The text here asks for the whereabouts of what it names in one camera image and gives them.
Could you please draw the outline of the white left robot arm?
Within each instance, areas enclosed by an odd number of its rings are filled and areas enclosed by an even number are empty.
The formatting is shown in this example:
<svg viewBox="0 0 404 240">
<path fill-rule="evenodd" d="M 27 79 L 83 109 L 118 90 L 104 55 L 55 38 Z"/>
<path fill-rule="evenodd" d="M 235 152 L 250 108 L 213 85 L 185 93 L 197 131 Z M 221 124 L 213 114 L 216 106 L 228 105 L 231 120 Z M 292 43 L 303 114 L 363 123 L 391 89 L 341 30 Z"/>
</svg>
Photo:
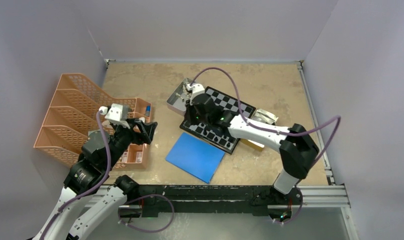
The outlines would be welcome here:
<svg viewBox="0 0 404 240">
<path fill-rule="evenodd" d="M 36 240 L 64 240 L 85 205 L 109 177 L 109 172 L 131 144 L 150 144 L 157 122 L 128 118 L 129 128 L 117 125 L 114 133 L 99 129 L 82 145 L 78 161 L 64 180 L 61 195 Z"/>
</svg>

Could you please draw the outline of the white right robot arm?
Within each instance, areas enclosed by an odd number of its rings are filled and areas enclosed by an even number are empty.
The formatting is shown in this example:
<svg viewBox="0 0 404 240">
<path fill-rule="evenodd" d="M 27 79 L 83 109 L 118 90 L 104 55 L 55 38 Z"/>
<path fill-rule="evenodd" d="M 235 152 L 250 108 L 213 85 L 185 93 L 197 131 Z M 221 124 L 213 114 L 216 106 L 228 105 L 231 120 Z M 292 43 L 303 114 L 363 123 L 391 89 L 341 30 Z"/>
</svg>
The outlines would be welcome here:
<svg viewBox="0 0 404 240">
<path fill-rule="evenodd" d="M 218 135 L 246 139 L 278 152 L 283 169 L 273 183 L 270 196 L 278 204 L 290 197 L 290 191 L 315 164 L 319 148 L 300 124 L 275 126 L 246 118 L 216 105 L 211 96 L 202 93 L 185 102 L 184 118 L 192 125 L 204 124 Z"/>
</svg>

